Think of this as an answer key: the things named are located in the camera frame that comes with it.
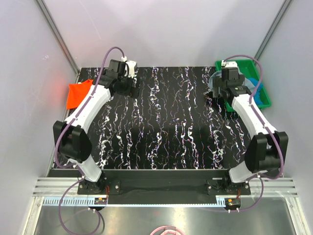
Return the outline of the orange t shirt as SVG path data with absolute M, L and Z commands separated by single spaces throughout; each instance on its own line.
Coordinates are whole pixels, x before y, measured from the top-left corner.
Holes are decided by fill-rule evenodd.
M 76 109 L 88 94 L 93 80 L 88 79 L 77 84 L 69 84 L 67 96 L 67 109 Z

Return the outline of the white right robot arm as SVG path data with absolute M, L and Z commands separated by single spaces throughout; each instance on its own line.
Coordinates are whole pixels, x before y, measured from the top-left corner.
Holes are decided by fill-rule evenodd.
M 253 177 L 265 176 L 278 170 L 283 173 L 288 146 L 288 135 L 273 127 L 257 107 L 251 90 L 244 85 L 245 76 L 237 66 L 225 66 L 221 75 L 212 79 L 213 97 L 227 101 L 240 116 L 250 135 L 244 161 L 227 170 L 222 179 L 222 189 L 228 194 L 235 193 Z

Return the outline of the grey-blue t shirt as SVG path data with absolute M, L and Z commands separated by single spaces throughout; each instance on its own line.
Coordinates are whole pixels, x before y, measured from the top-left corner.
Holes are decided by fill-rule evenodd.
M 222 75 L 222 71 L 216 71 L 214 72 L 210 78 L 209 78 L 209 90 L 212 92 L 213 91 L 213 81 L 215 79 L 217 79 L 218 77 L 220 77 Z M 249 90 L 252 92 L 255 88 L 255 85 L 251 82 L 251 80 L 249 80 L 248 78 L 245 78 L 245 81 L 243 83 L 243 85 L 247 86 L 249 88 Z

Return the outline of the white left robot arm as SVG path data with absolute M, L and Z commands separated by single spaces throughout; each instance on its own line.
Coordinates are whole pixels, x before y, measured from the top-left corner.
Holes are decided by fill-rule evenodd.
M 75 111 L 53 125 L 56 152 L 78 168 L 82 175 L 80 186 L 88 194 L 100 194 L 107 188 L 105 174 L 91 156 L 89 127 L 114 94 L 138 98 L 141 80 L 135 77 L 136 68 L 137 63 L 126 58 L 111 60 Z

